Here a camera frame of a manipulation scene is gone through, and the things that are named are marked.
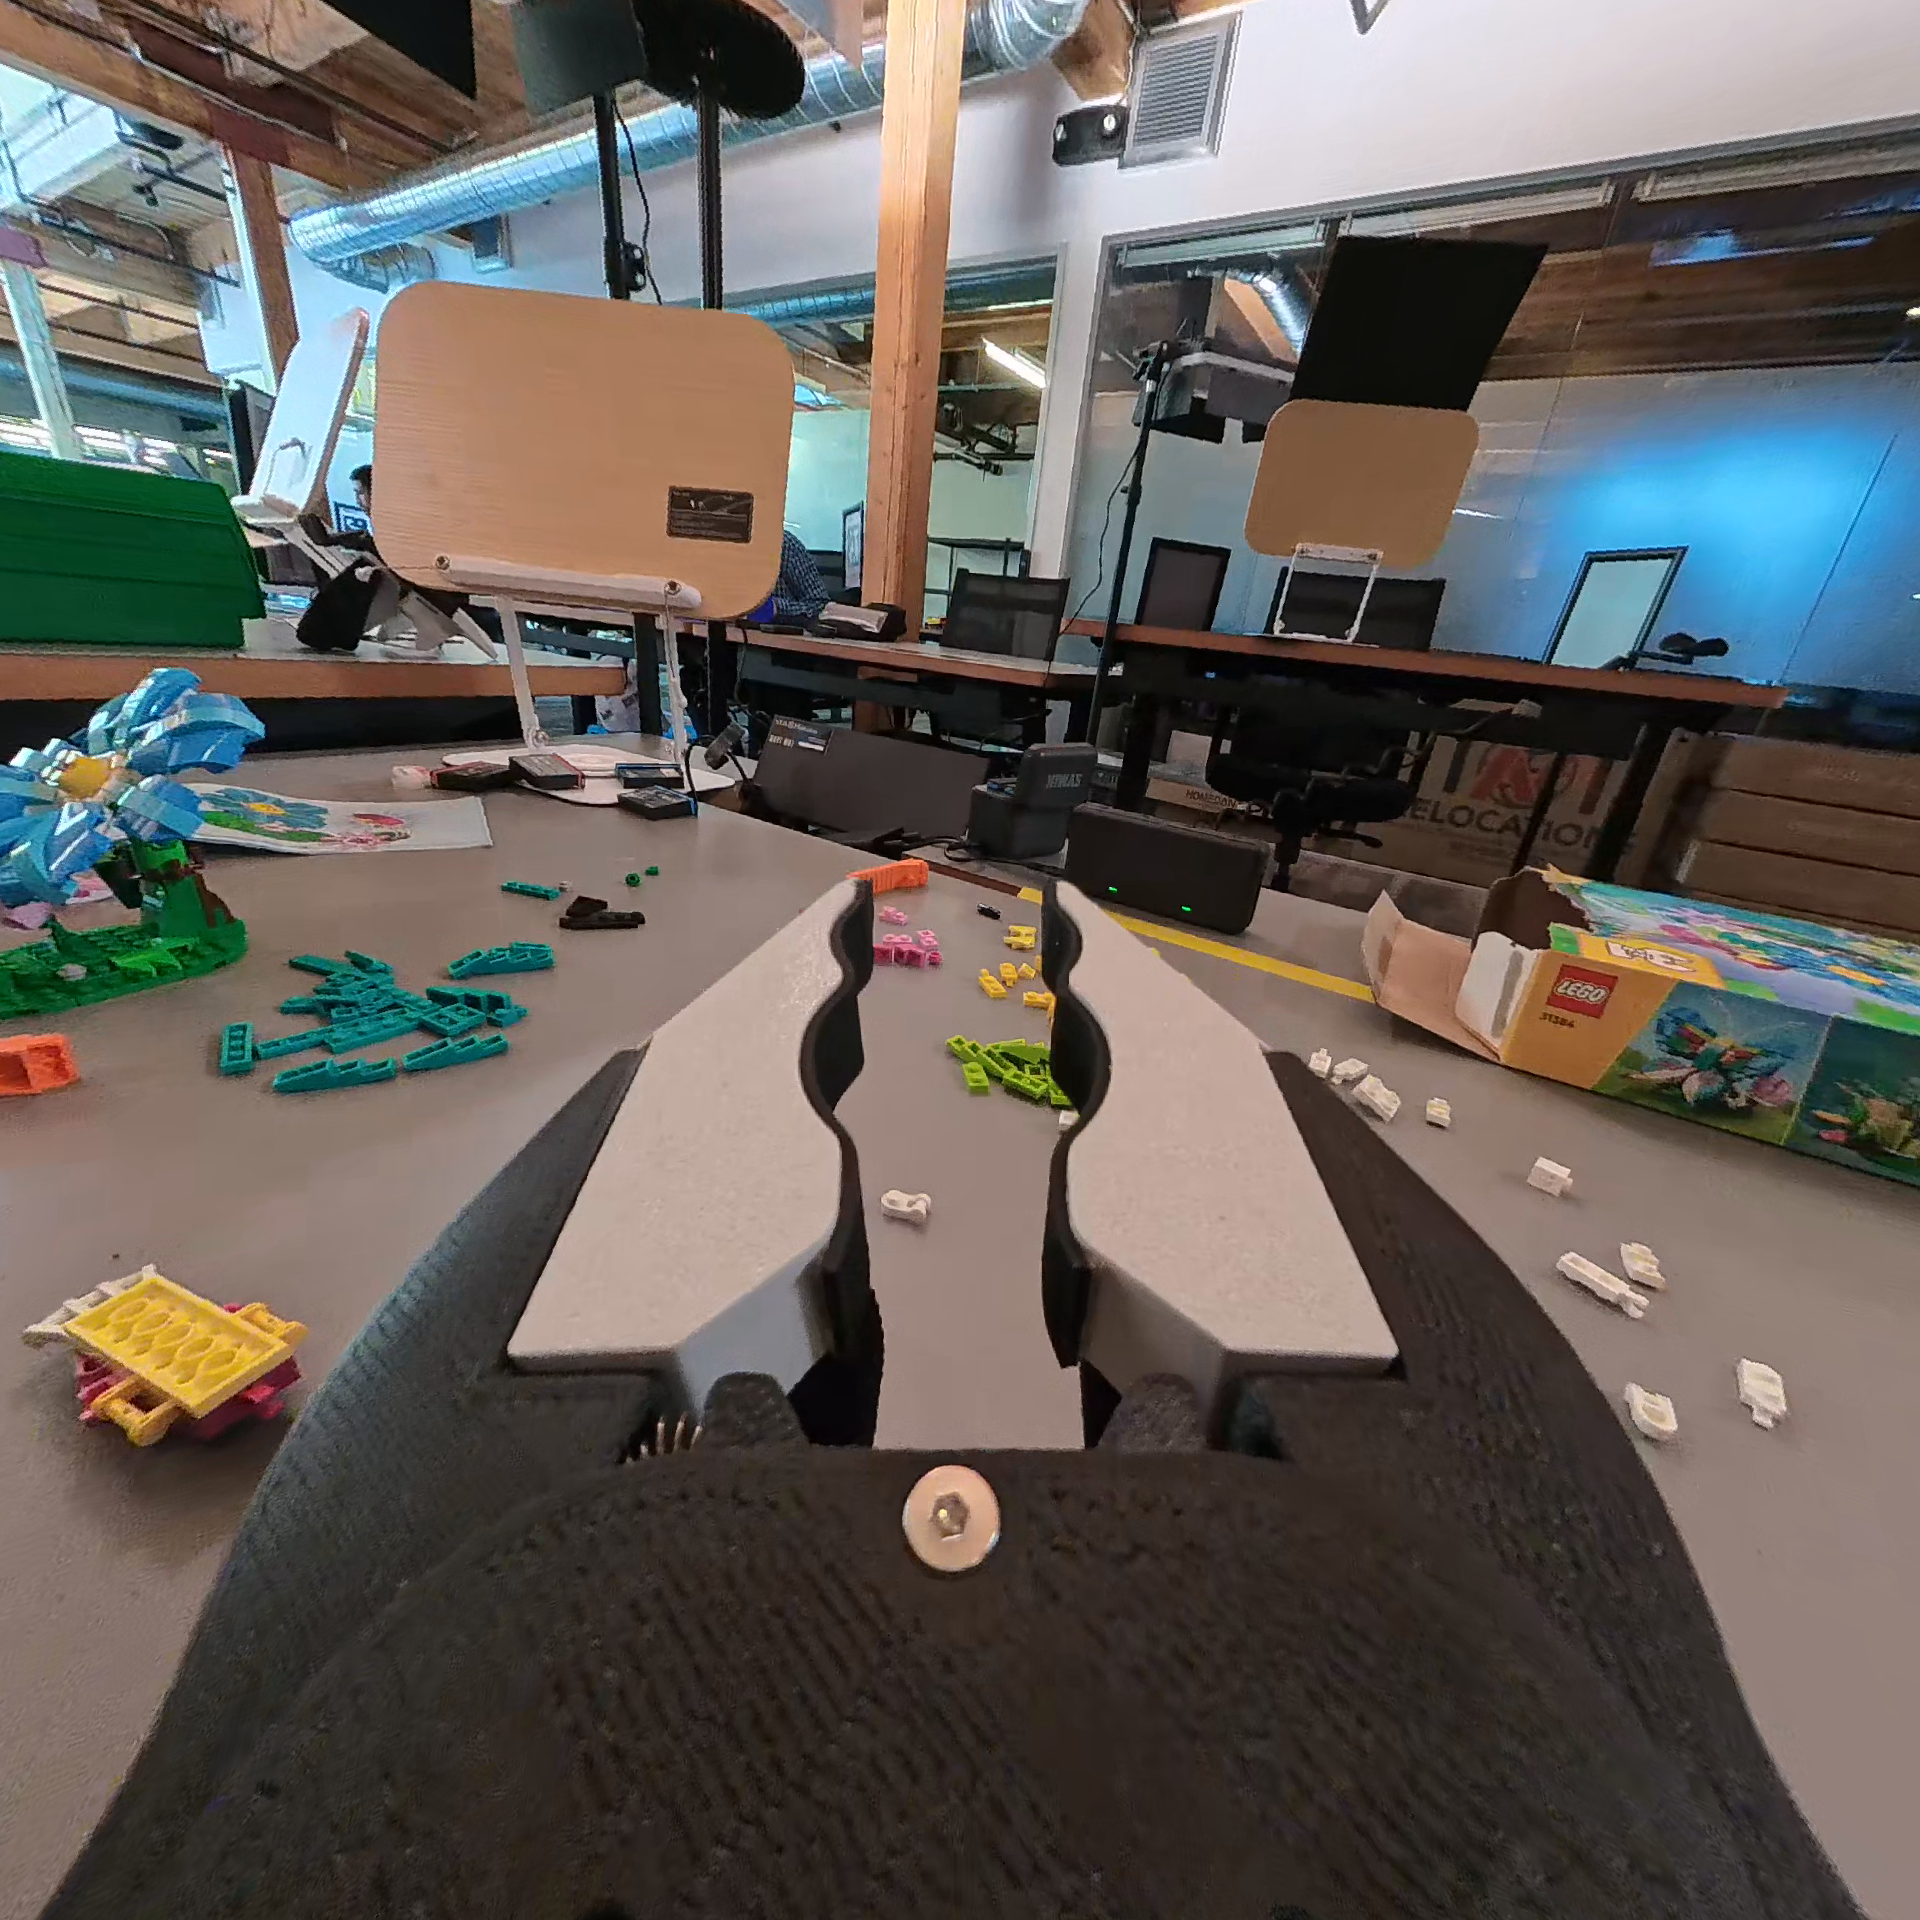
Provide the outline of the black flag panel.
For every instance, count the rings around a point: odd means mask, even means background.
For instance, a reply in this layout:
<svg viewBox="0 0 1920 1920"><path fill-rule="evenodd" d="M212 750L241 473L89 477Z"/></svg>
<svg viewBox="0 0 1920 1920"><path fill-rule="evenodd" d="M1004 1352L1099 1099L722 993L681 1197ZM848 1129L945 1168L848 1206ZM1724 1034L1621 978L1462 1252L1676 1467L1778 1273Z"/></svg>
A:
<svg viewBox="0 0 1920 1920"><path fill-rule="evenodd" d="M1546 254L1523 242L1339 238L1291 399L1469 411Z"/></svg>

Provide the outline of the black office chair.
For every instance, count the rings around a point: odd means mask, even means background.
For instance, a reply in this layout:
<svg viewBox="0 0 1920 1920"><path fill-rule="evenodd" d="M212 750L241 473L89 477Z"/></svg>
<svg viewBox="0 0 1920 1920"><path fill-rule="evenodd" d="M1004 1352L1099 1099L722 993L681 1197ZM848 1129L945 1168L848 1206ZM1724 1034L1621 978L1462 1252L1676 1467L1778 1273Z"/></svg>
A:
<svg viewBox="0 0 1920 1920"><path fill-rule="evenodd" d="M1291 891L1307 844L1383 853L1375 833L1412 812L1431 747L1403 733L1291 725L1261 708L1221 716L1210 786L1258 810L1278 840L1268 890Z"/></svg>

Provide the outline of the black and white folded object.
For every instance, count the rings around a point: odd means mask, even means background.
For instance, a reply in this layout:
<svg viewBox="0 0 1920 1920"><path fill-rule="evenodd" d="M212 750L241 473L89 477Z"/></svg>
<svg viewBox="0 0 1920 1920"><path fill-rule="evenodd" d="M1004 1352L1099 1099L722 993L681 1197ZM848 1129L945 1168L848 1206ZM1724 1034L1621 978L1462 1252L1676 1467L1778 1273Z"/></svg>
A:
<svg viewBox="0 0 1920 1920"><path fill-rule="evenodd" d="M352 556L328 575L298 620L298 643L310 655L348 658L362 640L389 660L442 660L451 643L500 660L500 643L478 624L465 595L403 581L372 556Z"/></svg>

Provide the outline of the large green plastic bin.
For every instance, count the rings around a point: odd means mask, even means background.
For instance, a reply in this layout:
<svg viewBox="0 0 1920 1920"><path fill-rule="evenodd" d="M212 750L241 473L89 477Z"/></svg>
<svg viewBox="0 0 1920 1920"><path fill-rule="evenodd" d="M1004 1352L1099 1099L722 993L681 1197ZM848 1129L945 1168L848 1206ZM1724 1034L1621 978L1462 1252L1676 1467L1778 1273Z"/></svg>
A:
<svg viewBox="0 0 1920 1920"><path fill-rule="evenodd" d="M228 493L4 450L4 643L238 651L266 616Z"/></svg>

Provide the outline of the flower picture paper sheet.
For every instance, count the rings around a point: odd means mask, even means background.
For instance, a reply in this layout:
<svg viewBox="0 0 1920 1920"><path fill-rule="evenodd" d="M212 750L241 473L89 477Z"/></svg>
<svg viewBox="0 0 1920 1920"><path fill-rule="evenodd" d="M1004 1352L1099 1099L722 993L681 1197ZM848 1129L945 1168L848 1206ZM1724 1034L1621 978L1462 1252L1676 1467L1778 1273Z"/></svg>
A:
<svg viewBox="0 0 1920 1920"><path fill-rule="evenodd" d="M467 799L298 799L247 785L210 785L193 849L266 857L491 849L486 806Z"/></svg>

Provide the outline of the black box with green lights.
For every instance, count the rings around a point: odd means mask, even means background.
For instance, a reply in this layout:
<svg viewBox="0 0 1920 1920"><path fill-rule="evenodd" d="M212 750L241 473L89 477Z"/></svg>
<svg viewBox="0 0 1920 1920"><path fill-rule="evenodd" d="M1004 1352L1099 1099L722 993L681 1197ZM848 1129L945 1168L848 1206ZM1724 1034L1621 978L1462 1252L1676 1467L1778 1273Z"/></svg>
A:
<svg viewBox="0 0 1920 1920"><path fill-rule="evenodd" d="M1274 849L1261 840L1084 804L1068 821L1064 878L1104 909L1198 930L1243 935Z"/></svg>

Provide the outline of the scatter of white lego pieces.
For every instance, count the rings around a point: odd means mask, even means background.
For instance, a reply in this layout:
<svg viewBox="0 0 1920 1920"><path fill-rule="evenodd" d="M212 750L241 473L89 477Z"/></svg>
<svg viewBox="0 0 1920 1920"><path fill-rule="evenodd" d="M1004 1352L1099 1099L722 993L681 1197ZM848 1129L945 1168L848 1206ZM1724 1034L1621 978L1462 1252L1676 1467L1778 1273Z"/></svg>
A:
<svg viewBox="0 0 1920 1920"><path fill-rule="evenodd" d="M1328 1048L1313 1048L1307 1069L1316 1082L1344 1091L1347 1101L1388 1125L1402 1113L1403 1101L1394 1089L1388 1089L1364 1063L1358 1059L1333 1059ZM1524 1168L1524 1188L1546 1198L1568 1198L1573 1188L1570 1166L1538 1157ZM1608 1311L1621 1312L1627 1324L1642 1324L1647 1307L1654 1298L1669 1289L1664 1262L1642 1240L1621 1240L1618 1262L1594 1262L1581 1252L1563 1252L1556 1262L1556 1273L1579 1286L1585 1298L1603 1304ZM1765 1435L1778 1432L1791 1416L1791 1394L1783 1376L1756 1358L1734 1361L1734 1384L1739 1405L1746 1412L1755 1426ZM1641 1383L1622 1384L1622 1412L1629 1426L1654 1446L1672 1446L1678 1442L1678 1413L1672 1398L1656 1394Z"/></svg>

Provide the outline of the white board stand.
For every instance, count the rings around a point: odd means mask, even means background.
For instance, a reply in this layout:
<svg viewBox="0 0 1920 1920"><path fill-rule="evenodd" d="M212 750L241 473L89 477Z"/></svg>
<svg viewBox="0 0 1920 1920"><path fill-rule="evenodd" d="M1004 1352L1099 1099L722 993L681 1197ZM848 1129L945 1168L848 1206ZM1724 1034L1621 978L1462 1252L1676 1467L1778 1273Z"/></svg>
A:
<svg viewBox="0 0 1920 1920"><path fill-rule="evenodd" d="M328 473L351 416L372 317L362 306L301 333L279 375L274 411L252 470L252 490L233 499L252 542L289 538L328 503Z"/></svg>

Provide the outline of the large wooden book stand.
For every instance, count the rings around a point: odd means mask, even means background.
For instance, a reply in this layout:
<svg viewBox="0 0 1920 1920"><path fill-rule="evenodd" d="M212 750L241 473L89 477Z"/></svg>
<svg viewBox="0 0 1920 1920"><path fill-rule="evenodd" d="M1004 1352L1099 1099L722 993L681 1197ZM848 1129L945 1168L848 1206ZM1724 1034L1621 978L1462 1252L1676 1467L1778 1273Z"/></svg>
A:
<svg viewBox="0 0 1920 1920"><path fill-rule="evenodd" d="M681 635L778 588L793 365L745 314L462 281L397 293L375 333L372 538L425 593L493 605L522 756L539 729L522 611Z"/></svg>

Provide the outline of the pile of yellow lego pieces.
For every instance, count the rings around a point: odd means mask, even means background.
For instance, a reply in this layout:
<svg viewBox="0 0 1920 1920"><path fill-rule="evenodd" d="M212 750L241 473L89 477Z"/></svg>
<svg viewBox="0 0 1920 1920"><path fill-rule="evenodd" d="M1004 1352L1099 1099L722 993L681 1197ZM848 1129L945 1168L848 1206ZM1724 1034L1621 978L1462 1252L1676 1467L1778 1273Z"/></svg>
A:
<svg viewBox="0 0 1920 1920"><path fill-rule="evenodd" d="M1046 1018L1053 1018L1056 993L1042 979L1040 959L1042 959L1040 927L1034 926L1009 926L1004 930L1004 956L979 963L978 991L987 1001L996 1001L996 1002L1009 1001L1009 1002L1020 1002L1021 1009L1033 1009L1033 1014L1042 1014Z"/></svg>

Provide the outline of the grey battery charger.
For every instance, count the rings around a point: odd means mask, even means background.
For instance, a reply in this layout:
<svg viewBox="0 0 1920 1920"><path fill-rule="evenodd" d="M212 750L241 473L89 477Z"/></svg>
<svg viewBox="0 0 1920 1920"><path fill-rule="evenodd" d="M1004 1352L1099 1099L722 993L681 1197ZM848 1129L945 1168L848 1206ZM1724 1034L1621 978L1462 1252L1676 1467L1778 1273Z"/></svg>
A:
<svg viewBox="0 0 1920 1920"><path fill-rule="evenodd" d="M1026 747L1009 779L973 786L966 849L1017 864L1057 857L1070 812L1091 799L1095 773L1099 747L1091 744Z"/></svg>

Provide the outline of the pile of teal lego pieces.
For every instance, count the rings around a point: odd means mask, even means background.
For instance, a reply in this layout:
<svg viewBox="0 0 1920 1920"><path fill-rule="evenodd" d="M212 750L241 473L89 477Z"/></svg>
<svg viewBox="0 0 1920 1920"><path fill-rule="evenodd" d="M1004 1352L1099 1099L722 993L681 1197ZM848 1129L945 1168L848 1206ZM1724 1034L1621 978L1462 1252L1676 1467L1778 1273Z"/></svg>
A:
<svg viewBox="0 0 1920 1920"><path fill-rule="evenodd" d="M529 1007L505 984L545 978L556 963L556 946L510 940L473 946L451 959L442 979L409 987L375 953L298 953L289 967L304 987L279 1002L289 1026L222 1026L212 1071L268 1071L274 1094L307 1099L479 1069L505 1059L515 1026L529 1018Z"/></svg>

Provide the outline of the blue lego flower model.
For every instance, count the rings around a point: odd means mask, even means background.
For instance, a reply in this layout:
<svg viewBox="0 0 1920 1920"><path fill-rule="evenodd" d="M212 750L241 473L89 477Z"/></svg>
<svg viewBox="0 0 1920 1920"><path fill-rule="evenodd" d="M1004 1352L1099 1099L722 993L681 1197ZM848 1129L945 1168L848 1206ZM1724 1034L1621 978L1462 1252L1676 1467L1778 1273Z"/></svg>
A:
<svg viewBox="0 0 1920 1920"><path fill-rule="evenodd" d="M263 719L193 671L153 671L86 733L4 769L4 911L47 909L4 951L4 1018L54 1018L236 967L244 920L210 891L203 792L266 743Z"/></svg>

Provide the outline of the yellow and pink lego assembly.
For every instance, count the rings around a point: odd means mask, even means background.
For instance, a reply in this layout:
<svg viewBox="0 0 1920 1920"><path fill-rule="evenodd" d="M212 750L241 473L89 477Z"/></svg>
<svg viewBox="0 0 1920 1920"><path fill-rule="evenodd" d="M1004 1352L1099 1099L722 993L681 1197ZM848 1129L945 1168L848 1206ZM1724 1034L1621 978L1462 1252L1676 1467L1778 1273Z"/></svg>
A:
<svg viewBox="0 0 1920 1920"><path fill-rule="evenodd" d="M33 1352L67 1352L86 1426L130 1446L168 1438L217 1445L270 1423L301 1378L307 1327L268 1304L212 1304L153 1265L58 1304L19 1332Z"/></svg>

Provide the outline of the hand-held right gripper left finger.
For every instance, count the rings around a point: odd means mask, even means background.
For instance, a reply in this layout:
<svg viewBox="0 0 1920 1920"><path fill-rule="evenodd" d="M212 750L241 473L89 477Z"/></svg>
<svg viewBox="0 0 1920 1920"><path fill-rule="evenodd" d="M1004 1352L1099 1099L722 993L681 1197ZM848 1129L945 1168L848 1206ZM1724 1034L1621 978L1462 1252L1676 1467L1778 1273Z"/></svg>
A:
<svg viewBox="0 0 1920 1920"><path fill-rule="evenodd" d="M860 1160L874 896L842 878L664 1021L505 1344L519 1372L799 1389L866 1312Z"/></svg>

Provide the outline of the black flat case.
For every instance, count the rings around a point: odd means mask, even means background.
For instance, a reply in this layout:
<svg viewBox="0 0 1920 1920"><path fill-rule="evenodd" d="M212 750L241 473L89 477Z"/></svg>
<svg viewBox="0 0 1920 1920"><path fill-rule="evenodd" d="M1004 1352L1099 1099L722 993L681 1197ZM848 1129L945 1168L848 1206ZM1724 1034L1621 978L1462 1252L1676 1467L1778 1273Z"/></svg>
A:
<svg viewBox="0 0 1920 1920"><path fill-rule="evenodd" d="M747 773L767 821L846 846L928 846L961 837L991 760L924 738L828 729L780 716Z"/></svg>

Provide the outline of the pile of lime lego pieces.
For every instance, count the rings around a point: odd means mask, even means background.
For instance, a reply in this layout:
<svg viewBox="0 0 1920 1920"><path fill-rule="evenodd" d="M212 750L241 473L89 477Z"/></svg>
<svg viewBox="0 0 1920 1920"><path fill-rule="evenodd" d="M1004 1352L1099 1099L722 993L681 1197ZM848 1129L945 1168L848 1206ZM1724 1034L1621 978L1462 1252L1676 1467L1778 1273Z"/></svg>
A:
<svg viewBox="0 0 1920 1920"><path fill-rule="evenodd" d="M1075 1111L1075 1099L1053 1076L1053 1048L1042 1042L973 1042L953 1034L945 1048L973 1099L1004 1091L1056 1113Z"/></svg>

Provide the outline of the grey wall vent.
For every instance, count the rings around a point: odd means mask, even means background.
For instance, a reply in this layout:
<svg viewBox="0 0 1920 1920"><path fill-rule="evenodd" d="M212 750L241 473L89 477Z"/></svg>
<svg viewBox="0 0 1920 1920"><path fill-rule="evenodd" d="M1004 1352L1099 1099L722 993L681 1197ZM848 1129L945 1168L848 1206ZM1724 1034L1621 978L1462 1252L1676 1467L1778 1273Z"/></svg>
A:
<svg viewBox="0 0 1920 1920"><path fill-rule="evenodd" d="M1242 15L1202 15L1136 44L1121 170L1219 155Z"/></svg>

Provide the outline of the black studio light stand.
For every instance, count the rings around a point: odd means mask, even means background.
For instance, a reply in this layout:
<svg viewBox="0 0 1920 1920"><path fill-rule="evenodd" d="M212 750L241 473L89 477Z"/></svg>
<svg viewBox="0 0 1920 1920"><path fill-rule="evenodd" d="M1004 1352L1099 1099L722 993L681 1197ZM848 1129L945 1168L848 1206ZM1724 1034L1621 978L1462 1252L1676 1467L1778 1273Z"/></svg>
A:
<svg viewBox="0 0 1920 1920"><path fill-rule="evenodd" d="M722 118L799 103L803 59L747 5L522 5L515 59L529 108L593 105L603 286L622 320L567 324L586 349L589 533L535 562L519 595L624 611L661 626L669 725L685 734L681 637L761 605L780 566L793 372L780 338L722 306ZM618 92L646 86L696 118L702 304L639 301L622 188L638 156Z"/></svg>

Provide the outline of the colourful lego set box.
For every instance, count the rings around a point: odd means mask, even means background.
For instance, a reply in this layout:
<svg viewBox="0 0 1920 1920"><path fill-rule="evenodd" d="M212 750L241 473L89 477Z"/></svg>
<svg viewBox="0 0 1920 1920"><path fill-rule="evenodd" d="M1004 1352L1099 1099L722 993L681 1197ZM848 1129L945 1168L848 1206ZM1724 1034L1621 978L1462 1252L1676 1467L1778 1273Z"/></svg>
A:
<svg viewBox="0 0 1920 1920"><path fill-rule="evenodd" d="M1524 868L1462 939L1383 896L1361 967L1498 1069L1918 1185L1918 945Z"/></svg>

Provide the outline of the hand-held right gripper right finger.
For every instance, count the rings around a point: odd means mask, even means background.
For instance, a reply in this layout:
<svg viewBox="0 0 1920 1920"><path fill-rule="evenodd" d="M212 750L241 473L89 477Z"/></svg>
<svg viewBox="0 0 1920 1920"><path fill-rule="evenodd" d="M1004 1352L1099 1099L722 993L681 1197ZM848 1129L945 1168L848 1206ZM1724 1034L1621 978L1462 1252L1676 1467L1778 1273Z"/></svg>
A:
<svg viewBox="0 0 1920 1920"><path fill-rule="evenodd" d="M1057 1365L1194 1394L1388 1376L1399 1338L1261 1039L1070 883L1042 902L1042 978L1075 1113L1042 1235Z"/></svg>

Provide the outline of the wooden desk with black legs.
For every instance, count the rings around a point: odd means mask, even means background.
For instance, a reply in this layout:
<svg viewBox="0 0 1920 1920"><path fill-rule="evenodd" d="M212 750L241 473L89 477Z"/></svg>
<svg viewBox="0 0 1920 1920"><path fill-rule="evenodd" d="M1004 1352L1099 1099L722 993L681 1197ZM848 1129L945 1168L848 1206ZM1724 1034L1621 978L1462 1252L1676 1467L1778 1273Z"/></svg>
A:
<svg viewBox="0 0 1920 1920"><path fill-rule="evenodd" d="M1649 786L1678 733L1720 733L1787 708L1791 690L1672 671L1570 671L1519 658L1388 651L1347 640L1189 635L1082 616L1070 637L1099 637L1095 693L1125 695L1116 806L1139 812L1163 708L1204 702L1221 716L1254 708L1311 733L1393 733L1486 738L1531 750L1622 766L1622 785L1597 830L1588 877L1621 878Z"/></svg>

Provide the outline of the stack of brown cardboard boxes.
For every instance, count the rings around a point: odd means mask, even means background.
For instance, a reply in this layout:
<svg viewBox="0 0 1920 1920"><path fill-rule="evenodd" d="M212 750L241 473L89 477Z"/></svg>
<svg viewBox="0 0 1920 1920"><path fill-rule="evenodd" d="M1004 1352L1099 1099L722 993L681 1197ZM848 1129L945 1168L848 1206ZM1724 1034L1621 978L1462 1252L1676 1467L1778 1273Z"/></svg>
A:
<svg viewBox="0 0 1920 1920"><path fill-rule="evenodd" d="M1594 873L1627 769L1510 744L1438 747L1377 864L1494 886L1523 853ZM1621 886L1879 935L1918 935L1918 757L1793 738L1678 733L1647 792Z"/></svg>

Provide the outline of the long wooden table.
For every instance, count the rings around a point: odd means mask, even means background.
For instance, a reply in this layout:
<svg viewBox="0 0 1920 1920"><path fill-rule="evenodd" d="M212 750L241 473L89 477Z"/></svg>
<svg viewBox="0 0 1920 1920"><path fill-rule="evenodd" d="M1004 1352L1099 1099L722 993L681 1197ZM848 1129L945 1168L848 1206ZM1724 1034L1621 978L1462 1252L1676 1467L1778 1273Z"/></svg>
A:
<svg viewBox="0 0 1920 1920"><path fill-rule="evenodd" d="M313 655L290 637L257 647L130 647L130 643L4 643L4 702L104 702L153 671L193 671L205 690L244 702L372 702L372 700L505 700L505 660L486 660L470 640L439 658L378 651Z"/></svg>

